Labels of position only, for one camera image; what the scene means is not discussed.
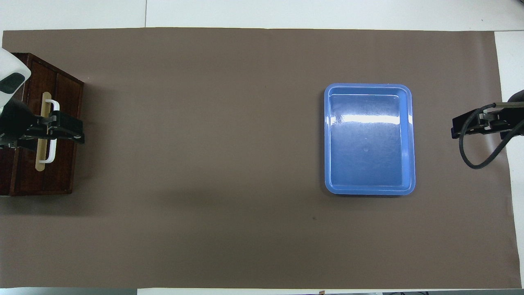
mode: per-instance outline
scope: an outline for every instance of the white handle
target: white handle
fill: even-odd
[[[60,111],[60,104],[54,99],[46,99],[46,102],[49,102],[53,105],[53,111]],[[45,160],[40,160],[42,164],[49,164],[54,161],[54,156],[57,153],[57,140],[53,139],[49,142],[49,156]]]
[[[46,99],[46,102],[50,102],[53,105],[53,111],[60,111],[60,104],[54,99]]]
[[[56,155],[56,152],[57,152],[57,140],[52,139],[49,142],[49,156],[47,157],[47,159],[40,160],[39,162],[42,164],[52,163],[54,161],[54,156]]]

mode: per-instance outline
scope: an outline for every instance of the wooden cabinet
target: wooden cabinet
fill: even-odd
[[[15,53],[31,70],[31,77],[14,94],[40,115],[42,93],[51,93],[60,103],[60,110],[75,118],[80,117],[83,82],[29,53]],[[70,194],[73,189],[76,143],[57,141],[56,158],[38,172],[35,169],[36,152],[26,149],[0,150],[0,195],[55,195]]]

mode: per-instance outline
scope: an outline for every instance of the robotic arm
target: robotic arm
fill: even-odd
[[[501,110],[485,111],[490,108]],[[493,153],[478,165],[471,163],[464,152],[464,136],[497,132],[500,133],[502,141]],[[524,90],[513,94],[508,102],[491,103],[454,118],[451,128],[451,138],[458,139],[458,149],[462,159],[473,169],[484,168],[491,163],[509,140],[517,135],[524,135]]]
[[[37,139],[68,139],[84,143],[83,123],[59,110],[48,117],[34,115],[13,94],[31,71],[8,51],[0,48],[0,148],[35,151]]]

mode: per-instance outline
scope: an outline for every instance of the brown paper backdrop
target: brown paper backdrop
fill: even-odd
[[[1,287],[520,288],[507,158],[472,170],[449,131],[500,100],[492,32],[44,30],[3,44],[86,83],[86,144],[72,195],[0,198]],[[334,82],[411,89],[412,194],[325,189]]]

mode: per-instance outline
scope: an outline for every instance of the black cable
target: black cable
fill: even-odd
[[[508,144],[509,140],[516,135],[520,130],[524,127],[524,120],[520,121],[511,131],[506,134],[506,137],[498,144],[498,146],[495,148],[493,153],[489,155],[489,157],[484,160],[482,163],[475,165],[469,161],[469,159],[466,156],[466,153],[464,152],[464,135],[466,134],[467,127],[469,124],[473,121],[475,117],[477,117],[480,113],[484,112],[486,109],[494,108],[496,105],[494,103],[487,104],[481,108],[476,109],[464,122],[464,125],[462,126],[462,130],[460,131],[460,135],[458,138],[458,149],[460,151],[460,156],[462,156],[462,159],[468,165],[469,167],[473,169],[480,169],[486,167],[495,157],[504,149],[506,144]]]

